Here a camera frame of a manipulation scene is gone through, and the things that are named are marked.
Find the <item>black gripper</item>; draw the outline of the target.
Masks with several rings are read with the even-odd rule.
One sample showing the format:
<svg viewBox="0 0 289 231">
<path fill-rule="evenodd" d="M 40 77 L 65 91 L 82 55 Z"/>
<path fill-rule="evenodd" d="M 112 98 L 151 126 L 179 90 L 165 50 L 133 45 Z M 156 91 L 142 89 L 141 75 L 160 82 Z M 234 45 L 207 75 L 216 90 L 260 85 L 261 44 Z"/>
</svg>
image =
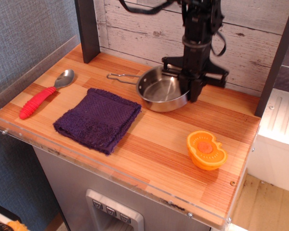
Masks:
<svg viewBox="0 0 289 231">
<path fill-rule="evenodd" d="M 184 46 L 180 57 L 163 57 L 163 71 L 175 74 L 179 80 L 181 92 L 190 91 L 190 102 L 197 101 L 205 84 L 224 88 L 228 70 L 210 60 L 211 45 Z"/>
</svg>

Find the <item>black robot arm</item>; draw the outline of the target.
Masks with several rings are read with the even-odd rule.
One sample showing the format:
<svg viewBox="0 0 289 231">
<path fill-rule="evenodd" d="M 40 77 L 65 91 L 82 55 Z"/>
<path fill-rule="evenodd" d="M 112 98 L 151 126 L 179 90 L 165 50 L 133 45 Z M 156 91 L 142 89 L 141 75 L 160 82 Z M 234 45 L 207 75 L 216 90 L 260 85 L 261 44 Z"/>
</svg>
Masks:
<svg viewBox="0 0 289 231">
<path fill-rule="evenodd" d="M 225 87 L 228 70 L 214 64 L 210 60 L 212 37 L 219 36 L 224 16 L 221 12 L 219 0 L 182 0 L 182 18 L 185 27 L 182 43 L 184 54 L 181 57 L 164 57 L 163 69 L 177 71 L 181 93 L 188 93 L 190 102 L 196 102 L 202 88 L 207 84 L 217 87 Z"/>
</svg>

